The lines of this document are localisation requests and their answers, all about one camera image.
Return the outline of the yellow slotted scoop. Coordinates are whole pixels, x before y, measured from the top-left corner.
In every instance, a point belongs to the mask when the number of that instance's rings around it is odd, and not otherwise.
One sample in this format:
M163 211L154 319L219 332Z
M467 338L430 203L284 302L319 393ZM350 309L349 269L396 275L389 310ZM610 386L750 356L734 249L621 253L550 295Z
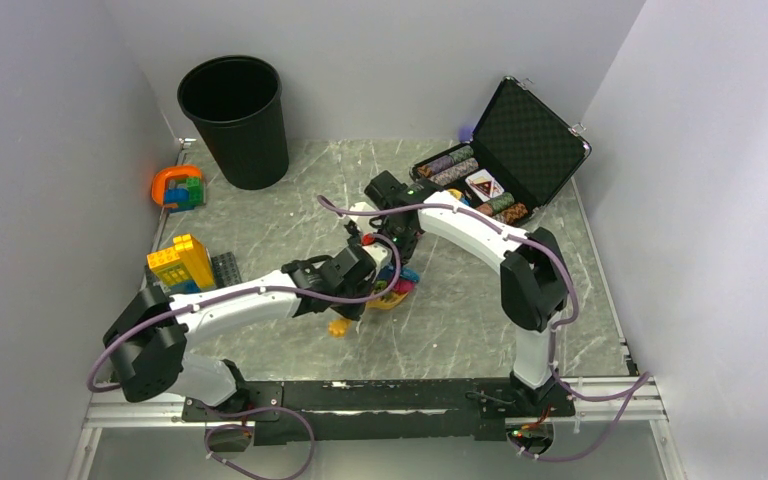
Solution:
M388 293L382 297L367 302L364 305L364 309L354 318L340 316L337 319L332 320L328 325L328 334L335 338L344 337L352 326L360 321L366 310L392 310L400 305L407 296L408 293Z

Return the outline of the blue hand brush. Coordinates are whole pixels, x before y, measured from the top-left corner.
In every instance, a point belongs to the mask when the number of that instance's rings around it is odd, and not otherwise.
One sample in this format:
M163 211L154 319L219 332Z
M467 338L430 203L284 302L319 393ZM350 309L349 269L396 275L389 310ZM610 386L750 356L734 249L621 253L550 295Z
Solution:
M388 265L379 271L376 280L385 281L386 283L389 283L394 276L395 276L395 267L392 265ZM420 282L420 275L414 270L411 270L410 268L407 268L405 266L401 267L399 278L414 284L418 284Z

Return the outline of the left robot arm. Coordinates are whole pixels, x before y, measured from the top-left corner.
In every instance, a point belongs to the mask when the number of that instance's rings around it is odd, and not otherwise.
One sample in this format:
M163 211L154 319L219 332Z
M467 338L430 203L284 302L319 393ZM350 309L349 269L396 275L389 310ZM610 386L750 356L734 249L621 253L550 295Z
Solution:
M358 316L379 271L392 259L380 243L349 245L336 256L296 260L258 279L209 292L167 295L140 290L103 337L125 399L139 403L175 393L207 404L224 420L247 406L245 381L228 360L191 347L233 328L347 308Z

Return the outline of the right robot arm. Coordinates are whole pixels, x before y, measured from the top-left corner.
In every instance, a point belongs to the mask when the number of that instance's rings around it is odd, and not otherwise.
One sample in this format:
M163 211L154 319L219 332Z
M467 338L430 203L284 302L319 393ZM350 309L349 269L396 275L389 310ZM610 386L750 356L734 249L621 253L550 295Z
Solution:
M535 240L464 204L428 181L408 185L385 171L364 188L380 212L377 231L396 245L400 259L411 259L420 237L431 233L478 258L499 275L501 305L516 326L511 399L522 414L546 407L555 381L549 354L550 321L566 306L565 264L555 237L541 229Z

